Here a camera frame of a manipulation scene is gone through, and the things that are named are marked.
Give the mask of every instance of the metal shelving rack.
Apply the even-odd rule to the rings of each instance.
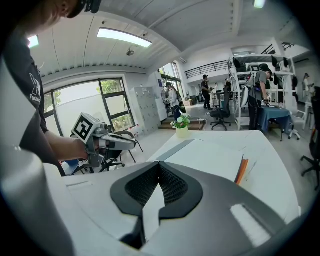
[[[249,126],[250,118],[249,117],[242,117],[242,109],[248,108],[248,104],[245,107],[241,108],[241,93],[240,84],[245,84],[244,80],[239,80],[239,78],[247,77],[250,75],[249,72],[237,72],[234,64],[233,58],[237,59],[241,64],[250,64],[250,63],[266,63],[270,67],[272,66],[272,56],[276,58],[278,63],[280,64],[281,71],[275,71],[275,74],[278,78],[282,79],[282,87],[283,89],[267,89],[268,93],[276,94],[276,102],[273,102],[272,105],[278,105],[278,97],[279,92],[283,92],[283,97],[285,94],[289,93],[292,94],[295,91],[292,90],[292,76],[296,74],[295,64],[292,58],[287,58],[289,62],[289,66],[285,68],[284,56],[279,55],[269,55],[269,54],[249,54],[249,55],[240,55],[240,56],[232,56],[228,60],[228,68],[229,68],[229,76],[231,78],[232,90],[233,90],[233,98],[236,99],[236,94],[238,96],[238,101],[234,100],[234,122],[238,126],[238,131],[241,129],[241,126]]]

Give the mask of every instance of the gray locker cabinet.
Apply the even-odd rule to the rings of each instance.
[[[161,125],[154,89],[152,87],[135,87],[130,90],[131,108],[137,118],[137,123],[144,134],[153,133]]]

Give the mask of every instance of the fluorescent light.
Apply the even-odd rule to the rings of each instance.
[[[255,8],[263,8],[265,6],[266,0],[254,0]]]
[[[121,41],[125,41],[125,42],[129,42],[135,45],[139,45],[142,47],[149,47],[150,45],[152,45],[152,42],[138,37],[134,34],[129,34],[123,31],[119,31],[119,30],[115,30],[115,29],[110,29],[110,28],[104,28],[101,27],[99,29],[98,38],[110,38],[110,39],[116,39],[116,40],[121,40]]]
[[[29,43],[29,48],[35,47],[39,45],[39,41],[38,41],[38,36],[34,35],[28,38],[28,40],[30,41]]]

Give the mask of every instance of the flower pot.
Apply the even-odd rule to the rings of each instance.
[[[183,138],[188,137],[188,135],[189,135],[188,126],[182,128],[182,129],[178,129],[178,128],[175,129],[175,134],[179,139],[183,139]]]

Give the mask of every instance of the blue table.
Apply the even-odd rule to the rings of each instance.
[[[259,124],[264,132],[268,131],[268,124],[270,119],[275,119],[282,129],[287,133],[291,123],[291,114],[284,108],[264,107],[260,109]]]

